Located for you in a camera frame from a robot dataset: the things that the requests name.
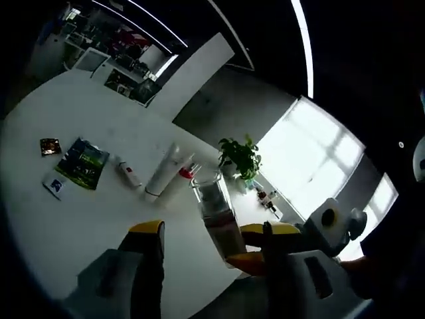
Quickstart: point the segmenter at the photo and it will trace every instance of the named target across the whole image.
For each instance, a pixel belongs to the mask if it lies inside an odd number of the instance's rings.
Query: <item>window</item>
[[[363,144],[307,98],[299,99],[258,143],[261,173],[307,219],[354,172]]]
[[[78,9],[71,9],[68,16],[65,18],[65,20],[73,20],[77,15],[81,13]]]
[[[360,242],[382,221],[390,210],[392,204],[398,197],[397,190],[394,188],[387,174],[381,179],[378,187],[375,189],[369,204],[363,210],[367,214],[367,224],[363,234],[355,241],[351,241],[339,254],[342,261],[352,261],[363,256]]]
[[[179,55],[177,55],[177,54],[175,54],[175,55],[173,55],[171,58],[169,58],[168,60],[167,60],[167,62],[166,63],[164,63],[164,65],[157,71],[157,73],[155,74],[155,76],[157,77],[157,78],[159,78],[160,76],[161,76],[161,74],[163,74],[164,73],[164,71],[165,70],[167,70],[168,69],[168,67],[171,65],[171,63],[173,63],[174,62],[174,60],[177,58],[177,57],[179,57]]]

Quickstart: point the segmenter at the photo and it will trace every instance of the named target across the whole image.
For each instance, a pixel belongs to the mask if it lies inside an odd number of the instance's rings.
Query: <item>plant pot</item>
[[[224,165],[220,169],[221,169],[221,172],[223,173],[223,176],[225,177],[233,177],[236,175],[236,173],[238,173],[238,171],[236,170],[235,163]]]
[[[241,194],[246,194],[248,192],[248,190],[246,189],[246,182],[244,179],[242,179],[240,176],[238,176],[235,179],[235,184],[236,184],[236,188],[239,191],[239,193]]]

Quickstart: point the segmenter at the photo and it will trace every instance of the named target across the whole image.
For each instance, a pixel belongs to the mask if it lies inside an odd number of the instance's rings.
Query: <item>ceiling light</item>
[[[248,52],[246,51],[244,45],[242,44],[242,41],[239,39],[238,35],[236,34],[236,31],[233,29],[233,27],[230,24],[230,22],[228,22],[228,19],[226,18],[226,16],[223,14],[223,12],[221,12],[220,8],[215,4],[215,2],[213,0],[207,0],[207,1],[214,8],[214,10],[218,13],[218,15],[224,21],[224,23],[226,23],[226,25],[229,28],[230,32],[233,34],[233,37],[236,39],[236,42],[239,44],[242,52],[245,54],[246,60],[248,60],[248,63],[250,64],[252,70],[254,71],[254,64],[252,63],[251,58],[250,58]]]
[[[118,10],[120,10],[120,11],[124,11],[124,7],[123,7],[123,5],[122,5],[122,4],[120,4],[120,3],[116,3],[115,1],[109,0],[109,4],[110,4],[111,6],[113,6],[115,9],[118,9]]]
[[[133,21],[131,21],[131,20],[129,20],[129,19],[127,19],[126,17],[124,17],[121,13],[118,13],[117,11],[115,11],[115,10],[112,10],[111,8],[109,8],[109,7],[107,7],[107,6],[105,6],[105,5],[103,5],[103,4],[101,4],[101,3],[99,3],[99,2],[97,2],[97,1],[95,1],[95,0],[92,0],[92,2],[94,2],[94,3],[96,3],[96,4],[98,4],[98,5],[101,5],[103,8],[105,8],[105,9],[107,9],[107,10],[109,10],[109,11],[111,11],[111,12],[113,12],[113,13],[115,13],[116,15],[118,15],[118,16],[120,16],[121,18],[123,18],[124,20],[126,20],[126,21],[128,21],[128,22],[130,22],[132,25],[134,25],[135,27],[137,27],[138,29],[140,29],[141,31],[143,31],[144,33],[146,33],[148,36],[150,36],[153,40],[155,40],[156,42],[158,42],[158,44],[160,44],[165,50],[167,50],[169,53],[171,53],[171,51],[165,46],[165,45],[163,45],[162,43],[160,43],[155,37],[153,37],[150,33],[148,33],[147,31],[145,31],[145,30],[143,30],[141,27],[139,27],[138,25],[136,25]]]
[[[147,13],[152,19],[155,19],[155,21],[157,21],[160,25],[162,25],[164,28],[166,28],[177,40],[179,40],[182,45],[184,45],[185,47],[187,47],[187,44],[182,39],[180,39],[172,30],[170,30],[169,27],[167,27],[166,25],[164,25],[157,17],[155,17],[154,15],[152,15],[148,10],[144,9],[143,7],[141,7],[140,5],[138,5],[136,2],[134,2],[132,0],[127,0],[127,1],[130,2],[132,5],[135,5],[140,10],[144,11],[145,13]]]
[[[173,55],[171,58],[168,59],[168,61],[166,63],[164,63],[164,65],[156,72],[155,76],[157,78],[159,78],[159,76],[161,74],[164,73],[165,70],[167,70],[167,68],[171,65],[171,63],[173,63],[173,61],[178,57],[178,55]]]
[[[305,21],[303,7],[299,0],[291,0],[291,3],[297,16],[299,29],[301,30],[301,38],[303,39],[305,67],[307,68],[307,95],[309,98],[313,98],[313,55],[311,54],[307,22]]]

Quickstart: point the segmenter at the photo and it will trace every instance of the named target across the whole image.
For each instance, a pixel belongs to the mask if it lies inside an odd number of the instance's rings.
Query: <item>clear plastic container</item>
[[[223,260],[246,253],[244,239],[221,172],[217,170],[205,173],[204,170],[191,181],[191,187],[197,196],[205,227]]]

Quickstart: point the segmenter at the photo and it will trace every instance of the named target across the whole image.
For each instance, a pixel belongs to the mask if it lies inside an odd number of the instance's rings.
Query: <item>white tube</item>
[[[145,187],[145,199],[154,202],[177,172],[192,159],[193,155],[184,154],[176,143],[172,143]]]

